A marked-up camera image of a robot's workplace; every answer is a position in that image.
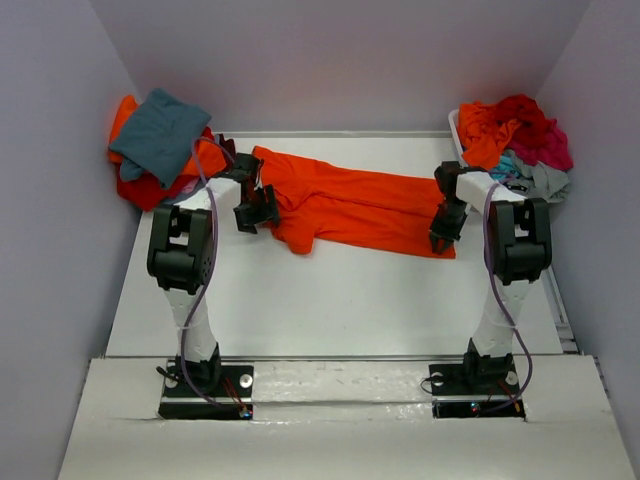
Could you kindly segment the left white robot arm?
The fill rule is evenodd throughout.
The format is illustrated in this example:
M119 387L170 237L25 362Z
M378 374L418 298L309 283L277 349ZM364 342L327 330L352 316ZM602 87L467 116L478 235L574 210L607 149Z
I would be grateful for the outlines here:
M233 209L237 230L255 234L280 220L274 187L260 184L263 162L237 154L221 174L240 186ZM221 383L219 343L211 329L205 293L213 277L218 251L218 214L209 208L159 206L153 212L147 271L165 294L177 329L176 371L170 376L195 394L211 395Z

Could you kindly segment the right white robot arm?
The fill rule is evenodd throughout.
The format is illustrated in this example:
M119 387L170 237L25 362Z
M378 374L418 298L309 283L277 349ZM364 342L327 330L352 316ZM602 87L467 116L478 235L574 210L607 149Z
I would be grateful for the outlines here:
M430 226L432 251L450 253L469 210L477 210L489 291L463 360L430 367L432 392L480 396L503 383L514 394L519 381L513 344L522 341L516 320L531 287L552 259L549 205L509 190L480 167L463 167L456 161L441 163L435 180L444 199Z

